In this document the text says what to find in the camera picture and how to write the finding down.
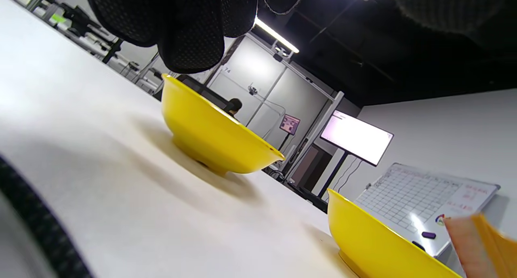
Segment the grid on whiteboard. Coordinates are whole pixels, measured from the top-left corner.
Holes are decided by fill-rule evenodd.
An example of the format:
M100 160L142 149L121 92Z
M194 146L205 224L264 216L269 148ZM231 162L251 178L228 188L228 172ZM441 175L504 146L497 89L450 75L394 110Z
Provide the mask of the grid on whiteboard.
M434 217L460 186L460 183L440 177L393 167L355 203L416 232L418 225L415 226L415 222L425 223Z

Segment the color wheel sticker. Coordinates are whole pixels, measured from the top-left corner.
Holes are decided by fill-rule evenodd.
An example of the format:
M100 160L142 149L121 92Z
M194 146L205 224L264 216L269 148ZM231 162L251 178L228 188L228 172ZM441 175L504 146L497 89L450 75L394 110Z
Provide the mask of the color wheel sticker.
M441 226L445 226L445 223L443 222L443 219L445 218L445 214L440 214L438 215L438 217L436 217L436 219L434 219L434 221L438 224L438 225L441 225Z

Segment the small screen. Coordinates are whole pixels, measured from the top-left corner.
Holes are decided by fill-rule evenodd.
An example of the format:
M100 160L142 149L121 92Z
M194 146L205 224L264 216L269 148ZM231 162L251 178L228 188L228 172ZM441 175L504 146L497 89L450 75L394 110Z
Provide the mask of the small screen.
M377 166L393 134L336 110L321 138Z
M280 129L283 131L287 131L289 134L292 134L294 136L299 124L300 124L299 119L294 118L292 116L288 116L286 114L284 116L284 119L282 120L282 123L280 124Z

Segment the workbench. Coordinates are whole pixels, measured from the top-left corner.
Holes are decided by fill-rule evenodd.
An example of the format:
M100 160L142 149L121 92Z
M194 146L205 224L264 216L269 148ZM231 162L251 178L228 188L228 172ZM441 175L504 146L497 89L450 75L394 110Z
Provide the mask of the workbench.
M13 1L0 14L0 155L92 276L356 277L323 212L263 172L214 175L159 101Z

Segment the monitor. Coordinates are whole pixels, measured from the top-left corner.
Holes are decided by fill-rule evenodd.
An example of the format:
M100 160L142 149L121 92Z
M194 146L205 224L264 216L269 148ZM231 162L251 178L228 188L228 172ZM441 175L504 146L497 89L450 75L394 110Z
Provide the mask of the monitor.
M282 123L280 123L280 129L294 136L299 124L300 120L298 118L286 114Z
M336 110L320 138L377 166L393 134Z

